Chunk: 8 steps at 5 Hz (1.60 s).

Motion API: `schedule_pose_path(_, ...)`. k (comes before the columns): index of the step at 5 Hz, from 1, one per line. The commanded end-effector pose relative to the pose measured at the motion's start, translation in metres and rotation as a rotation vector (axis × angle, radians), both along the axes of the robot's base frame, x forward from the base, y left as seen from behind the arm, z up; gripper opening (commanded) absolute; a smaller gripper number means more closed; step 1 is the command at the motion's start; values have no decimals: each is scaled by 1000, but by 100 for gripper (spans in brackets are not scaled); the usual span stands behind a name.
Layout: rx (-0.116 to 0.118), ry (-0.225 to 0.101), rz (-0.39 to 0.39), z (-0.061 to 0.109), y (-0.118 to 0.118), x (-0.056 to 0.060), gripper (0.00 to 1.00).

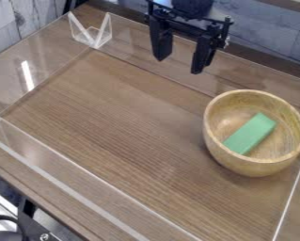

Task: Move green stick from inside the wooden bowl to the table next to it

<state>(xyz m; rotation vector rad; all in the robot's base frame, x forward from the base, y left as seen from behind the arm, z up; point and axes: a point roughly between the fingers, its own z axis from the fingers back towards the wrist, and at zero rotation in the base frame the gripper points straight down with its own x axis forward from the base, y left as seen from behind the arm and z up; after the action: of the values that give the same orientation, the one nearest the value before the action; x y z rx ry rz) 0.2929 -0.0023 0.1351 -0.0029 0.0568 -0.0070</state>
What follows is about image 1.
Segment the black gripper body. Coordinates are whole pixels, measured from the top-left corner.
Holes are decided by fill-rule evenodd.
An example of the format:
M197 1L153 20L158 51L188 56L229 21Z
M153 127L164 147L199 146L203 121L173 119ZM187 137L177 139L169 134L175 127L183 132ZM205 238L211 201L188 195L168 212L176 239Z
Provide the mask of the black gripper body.
M228 29L233 20L213 8L213 0L145 0L148 16L166 21L191 36L205 34L219 48L228 46Z

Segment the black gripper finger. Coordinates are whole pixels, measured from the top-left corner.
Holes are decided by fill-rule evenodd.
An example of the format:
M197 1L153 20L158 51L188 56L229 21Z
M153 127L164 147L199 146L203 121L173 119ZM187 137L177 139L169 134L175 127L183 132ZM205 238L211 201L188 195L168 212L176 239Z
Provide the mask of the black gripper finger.
M191 72L199 74L211 64L216 52L216 43L211 36L201 35L197 38L196 50L192 56Z
M149 37L152 53L157 61L162 61L172 53L172 28L164 20L149 17Z

